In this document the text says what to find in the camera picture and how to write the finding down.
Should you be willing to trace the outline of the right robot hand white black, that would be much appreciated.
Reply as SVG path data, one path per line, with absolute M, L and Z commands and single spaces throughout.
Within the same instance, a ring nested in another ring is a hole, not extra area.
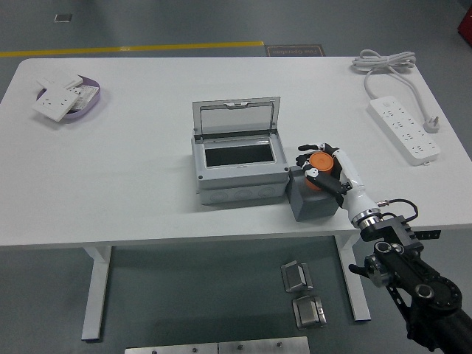
M 360 229 L 361 222 L 371 218 L 380 219 L 380 207 L 366 192 L 363 181 L 349 156 L 341 149 L 328 143 L 301 145 L 296 165 L 302 170 L 305 179 L 319 189 L 328 192 L 338 205 L 347 210 L 351 224 Z M 326 153 L 333 159 L 332 172 L 325 172 L 310 160 L 315 153 Z

